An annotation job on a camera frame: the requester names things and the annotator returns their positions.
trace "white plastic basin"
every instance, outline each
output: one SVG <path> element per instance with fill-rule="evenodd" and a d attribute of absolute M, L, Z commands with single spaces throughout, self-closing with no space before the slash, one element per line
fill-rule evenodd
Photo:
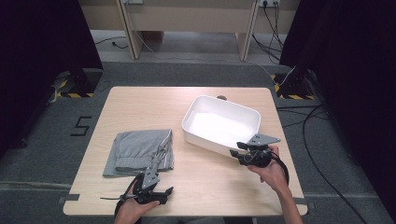
<path fill-rule="evenodd" d="M 230 149 L 239 150 L 236 142 L 246 143 L 258 133 L 261 118 L 258 111 L 246 106 L 199 96 L 182 121 L 184 138 L 196 146 L 231 157 Z"/>

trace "wooden table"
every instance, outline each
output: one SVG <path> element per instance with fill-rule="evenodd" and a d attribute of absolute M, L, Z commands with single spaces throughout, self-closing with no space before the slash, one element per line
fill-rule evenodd
<path fill-rule="evenodd" d="M 273 216 L 282 210 L 276 194 L 238 161 L 192 145 L 184 140 L 181 121 L 199 95 L 224 95 L 230 102 L 259 111 L 260 133 L 281 139 L 276 145 L 289 168 L 290 189 L 295 198 L 303 192 L 292 162 L 288 144 L 276 113 L 271 92 L 265 88 L 192 87 L 115 87 L 111 90 L 92 134 L 70 194 L 77 201 L 66 201 L 70 216 L 112 216 L 116 201 L 133 177 L 104 178 L 102 173 L 117 133 L 172 129 L 175 169 L 160 173 L 155 191 L 175 187 L 166 205 L 147 216 Z M 298 205 L 301 215 L 307 206 Z"/>

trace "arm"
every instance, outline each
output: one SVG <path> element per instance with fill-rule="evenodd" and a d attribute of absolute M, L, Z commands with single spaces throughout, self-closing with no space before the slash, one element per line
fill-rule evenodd
<path fill-rule="evenodd" d="M 277 147 L 271 146 L 270 148 L 279 155 L 279 149 Z M 276 161 L 272 160 L 265 168 L 260 168 L 254 165 L 249 165 L 247 168 L 249 171 L 258 174 L 260 176 L 260 181 L 262 183 L 266 182 L 276 192 L 286 223 L 303 223 L 291 195 L 288 183 L 286 182 L 283 170 Z"/>

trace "gray cloth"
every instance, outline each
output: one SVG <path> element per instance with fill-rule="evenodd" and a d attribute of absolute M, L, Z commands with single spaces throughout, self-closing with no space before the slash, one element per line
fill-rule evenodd
<path fill-rule="evenodd" d="M 103 176 L 138 175 L 147 167 L 173 169 L 172 130 L 119 133 L 114 140 Z"/>

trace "power outlet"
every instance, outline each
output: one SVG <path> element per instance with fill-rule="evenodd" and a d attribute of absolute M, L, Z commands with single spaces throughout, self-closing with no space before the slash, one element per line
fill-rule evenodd
<path fill-rule="evenodd" d="M 280 0 L 260 0 L 259 7 L 264 7 L 264 1 L 267 2 L 267 7 L 276 7 L 280 3 Z"/>

